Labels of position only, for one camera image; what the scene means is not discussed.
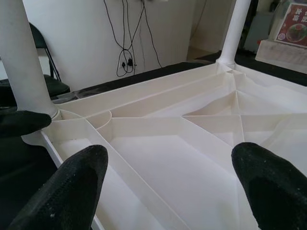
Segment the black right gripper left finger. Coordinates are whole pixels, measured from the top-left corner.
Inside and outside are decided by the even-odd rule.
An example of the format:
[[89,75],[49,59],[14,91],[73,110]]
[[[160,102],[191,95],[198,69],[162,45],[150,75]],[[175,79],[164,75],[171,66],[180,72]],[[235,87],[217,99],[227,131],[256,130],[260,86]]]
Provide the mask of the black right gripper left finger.
[[33,195],[10,230],[89,230],[104,177],[108,152],[91,145],[67,158]]

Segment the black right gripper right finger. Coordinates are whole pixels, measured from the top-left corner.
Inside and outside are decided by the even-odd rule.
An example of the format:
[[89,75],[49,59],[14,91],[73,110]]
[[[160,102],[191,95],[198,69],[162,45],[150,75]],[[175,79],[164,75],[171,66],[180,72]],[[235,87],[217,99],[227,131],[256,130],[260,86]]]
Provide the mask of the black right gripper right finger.
[[237,144],[231,159],[259,229],[307,228],[307,178],[291,162],[252,142]]

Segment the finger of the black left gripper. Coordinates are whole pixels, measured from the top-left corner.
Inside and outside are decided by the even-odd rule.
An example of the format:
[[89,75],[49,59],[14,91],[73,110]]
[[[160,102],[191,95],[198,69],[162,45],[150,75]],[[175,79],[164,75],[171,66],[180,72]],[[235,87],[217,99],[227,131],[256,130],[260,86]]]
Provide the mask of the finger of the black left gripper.
[[52,122],[48,114],[30,111],[15,111],[0,115],[0,137],[10,138],[39,131]]

